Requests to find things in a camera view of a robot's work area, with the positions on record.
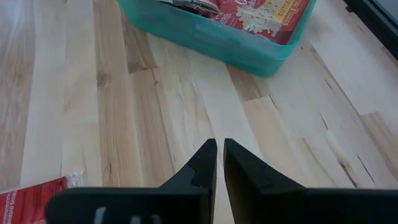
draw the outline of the red snack bag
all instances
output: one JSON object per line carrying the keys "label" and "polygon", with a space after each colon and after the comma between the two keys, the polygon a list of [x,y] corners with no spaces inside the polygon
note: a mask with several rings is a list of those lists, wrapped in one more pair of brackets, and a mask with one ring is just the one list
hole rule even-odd
{"label": "red snack bag", "polygon": [[310,0],[220,0],[210,19],[287,44]]}
{"label": "red snack bag", "polygon": [[45,223],[44,209],[50,198],[69,187],[81,185],[81,174],[0,195],[1,224]]}

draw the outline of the yellow label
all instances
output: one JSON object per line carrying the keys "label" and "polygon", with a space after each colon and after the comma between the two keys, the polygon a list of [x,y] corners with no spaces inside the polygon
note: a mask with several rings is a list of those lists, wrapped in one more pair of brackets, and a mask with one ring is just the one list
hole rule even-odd
{"label": "yellow label", "polygon": [[292,8],[294,1],[295,0],[283,0],[283,3],[280,4],[278,9],[275,11],[274,15],[272,16],[272,20],[279,23],[283,23],[287,14],[290,11],[290,8]]}

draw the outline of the plastic storage container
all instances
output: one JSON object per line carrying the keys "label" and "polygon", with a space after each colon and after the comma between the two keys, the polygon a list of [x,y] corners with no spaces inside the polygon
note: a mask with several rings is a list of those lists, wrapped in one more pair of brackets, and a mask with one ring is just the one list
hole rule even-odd
{"label": "plastic storage container", "polygon": [[156,0],[117,0],[134,26],[260,77],[273,76],[300,42],[311,0],[287,45],[212,21]]}

